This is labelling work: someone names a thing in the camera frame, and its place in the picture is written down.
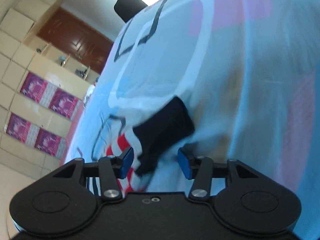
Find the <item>white rounded rectangle outline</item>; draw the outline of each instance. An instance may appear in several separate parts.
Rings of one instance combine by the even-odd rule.
[[[189,3],[191,1],[194,1],[194,0],[181,0],[177,2],[176,4],[162,11],[159,18],[166,16],[167,14],[178,9],[180,6],[186,3]],[[200,29],[198,40],[196,43],[196,48],[188,64],[188,67],[186,68],[186,71],[180,83],[178,84],[175,92],[163,97],[143,97],[142,96],[142,97],[135,97],[135,98],[117,98],[116,96],[116,92],[118,90],[120,80],[133,56],[134,51],[136,50],[139,44],[139,41],[143,33],[153,23],[153,20],[150,20],[147,23],[145,23],[141,28],[126,62],[121,68],[117,78],[115,79],[115,82],[112,86],[112,89],[110,91],[109,98],[108,98],[108,104],[110,108],[120,107],[120,108],[136,108],[136,109],[147,110],[147,111],[156,110],[156,109],[159,109],[161,106],[163,106],[166,102],[171,100],[172,97],[174,97],[175,95],[180,96],[186,90],[191,90],[194,87],[201,65],[202,65],[202,61],[204,59],[204,56],[206,54],[207,47],[209,44],[209,40],[211,36],[210,34],[212,29],[212,21],[214,16],[214,0],[199,0],[199,1],[201,1],[203,6],[203,17],[201,22],[201,29]]]

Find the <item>door handle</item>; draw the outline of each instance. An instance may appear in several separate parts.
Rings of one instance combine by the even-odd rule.
[[[77,54],[77,53],[75,53],[75,57],[76,57],[77,59],[79,59],[79,60],[82,60],[82,56],[81,56],[81,54]]]

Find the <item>black line pattern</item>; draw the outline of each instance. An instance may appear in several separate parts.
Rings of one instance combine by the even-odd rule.
[[[153,19],[153,23],[152,23],[152,26],[150,28],[149,34],[147,34],[146,36],[141,38],[141,40],[138,43],[138,46],[141,45],[141,44],[147,43],[147,41],[155,34],[155,32],[157,30],[157,27],[158,27],[159,17],[161,15],[162,9],[163,9],[163,7],[164,7],[166,2],[167,2],[167,0],[163,0],[162,1],[161,5],[159,6],[159,8],[158,8],[158,10],[156,12],[155,18]],[[130,52],[132,50],[133,46],[134,46],[134,44],[132,44],[131,46],[129,46],[126,49],[124,49],[124,51],[120,54],[120,48],[121,48],[121,44],[122,44],[123,38],[124,38],[128,28],[129,28],[132,20],[133,19],[131,19],[131,21],[128,23],[126,29],[124,30],[124,33],[122,34],[121,40],[120,40],[119,45],[118,45],[118,49],[116,51],[114,62],[116,62],[124,54]]]

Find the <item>brown wooden door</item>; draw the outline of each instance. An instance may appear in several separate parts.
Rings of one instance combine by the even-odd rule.
[[[37,35],[99,74],[113,44],[62,8],[59,8]]]

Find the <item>bedsheet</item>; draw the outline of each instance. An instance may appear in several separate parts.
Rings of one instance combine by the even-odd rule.
[[[320,236],[320,0],[160,0],[115,40],[65,162],[105,155],[174,95],[196,131],[159,160],[148,191],[190,190],[179,147],[237,158],[294,191],[294,232]],[[214,179],[211,194],[224,187]]]

